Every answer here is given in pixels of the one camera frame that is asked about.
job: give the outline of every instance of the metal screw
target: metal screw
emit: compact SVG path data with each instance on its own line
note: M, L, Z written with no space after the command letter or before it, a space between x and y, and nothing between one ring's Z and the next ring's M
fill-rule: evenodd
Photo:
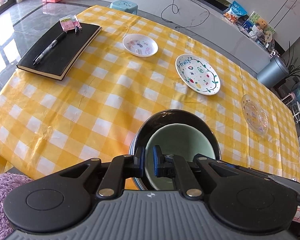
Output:
M191 188L187 190L186 194L189 197L199 197L202 194L202 191L197 188Z
M111 188L103 188L99 190L98 193L101 197L110 197L114 194L114 190Z

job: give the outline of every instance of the gray ribbed panel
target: gray ribbed panel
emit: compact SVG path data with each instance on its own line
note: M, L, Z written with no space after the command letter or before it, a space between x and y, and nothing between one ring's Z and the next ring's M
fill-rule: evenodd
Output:
M270 236L241 235L222 226L204 203L175 191L125 190L115 200L101 201L80 225L51 235L13 232L7 240L292 240L288 232Z

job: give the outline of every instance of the pen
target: pen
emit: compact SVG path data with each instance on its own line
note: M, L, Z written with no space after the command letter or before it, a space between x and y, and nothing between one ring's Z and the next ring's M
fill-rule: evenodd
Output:
M33 65L38 64L40 60L42 60L42 58L66 36L66 34L67 32L62 32L53 42L51 42L50 45L33 60Z

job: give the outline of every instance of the oval plate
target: oval plate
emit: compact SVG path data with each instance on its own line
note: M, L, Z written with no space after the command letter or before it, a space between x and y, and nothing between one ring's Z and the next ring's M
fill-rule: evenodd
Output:
M203 59L183 54L176 59L176 69L188 87L194 91L211 96L220 90L220 79L214 69Z
M259 101L251 95L244 95L241 99L241 107L244 118L249 127L260 135L268 131L268 117Z
M158 44L148 36L134 33L123 38L124 47L138 57L150 57L157 53Z

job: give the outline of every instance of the blue stool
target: blue stool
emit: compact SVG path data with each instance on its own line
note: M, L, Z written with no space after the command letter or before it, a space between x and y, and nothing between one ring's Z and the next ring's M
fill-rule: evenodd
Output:
M137 15L138 5L136 3L126 1L126 0L117 0L110 4L110 8L116 9L123 12L132 13Z

